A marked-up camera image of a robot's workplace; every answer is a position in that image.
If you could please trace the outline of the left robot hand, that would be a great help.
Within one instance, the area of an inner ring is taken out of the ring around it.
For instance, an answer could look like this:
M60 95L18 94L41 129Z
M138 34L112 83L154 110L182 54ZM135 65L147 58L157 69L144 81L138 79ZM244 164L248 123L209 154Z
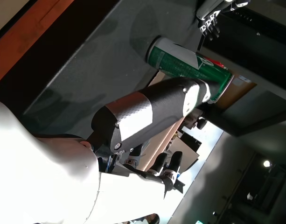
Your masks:
M221 12L235 11L245 7L250 0L204 0L196 12L198 29L201 34L210 41L218 38L220 30L217 26L217 17Z

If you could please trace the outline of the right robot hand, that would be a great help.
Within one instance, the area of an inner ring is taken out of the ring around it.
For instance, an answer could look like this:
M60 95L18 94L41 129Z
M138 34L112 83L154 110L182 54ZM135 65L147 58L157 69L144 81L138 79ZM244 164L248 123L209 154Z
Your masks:
M155 213L182 153L137 170L139 145L217 94L205 79L164 80L108 103L89 138L32 135L0 102L0 224L118 224Z

